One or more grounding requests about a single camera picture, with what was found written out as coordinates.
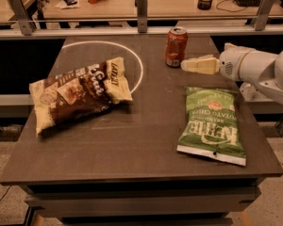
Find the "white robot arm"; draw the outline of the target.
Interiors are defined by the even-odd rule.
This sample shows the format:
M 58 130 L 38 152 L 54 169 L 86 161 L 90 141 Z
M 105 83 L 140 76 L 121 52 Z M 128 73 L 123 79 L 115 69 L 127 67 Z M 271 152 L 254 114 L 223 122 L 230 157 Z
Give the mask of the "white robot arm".
M 226 43 L 219 58 L 213 55 L 185 59 L 181 69 L 191 73 L 215 74 L 250 84 L 269 99 L 283 105 L 283 51 L 277 55 L 255 48 Z

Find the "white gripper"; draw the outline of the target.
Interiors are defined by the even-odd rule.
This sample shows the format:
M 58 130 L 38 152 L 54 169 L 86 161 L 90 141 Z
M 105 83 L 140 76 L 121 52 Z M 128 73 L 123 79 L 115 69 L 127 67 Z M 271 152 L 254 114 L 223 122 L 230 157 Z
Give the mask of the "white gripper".
M 241 63 L 252 51 L 254 51 L 254 48 L 237 46 L 227 42 L 220 54 L 220 62 L 214 55 L 205 55 L 194 59 L 183 60 L 181 62 L 181 69 L 191 73 L 215 74 L 220 68 L 220 74 L 223 77 L 233 81 L 241 81 Z

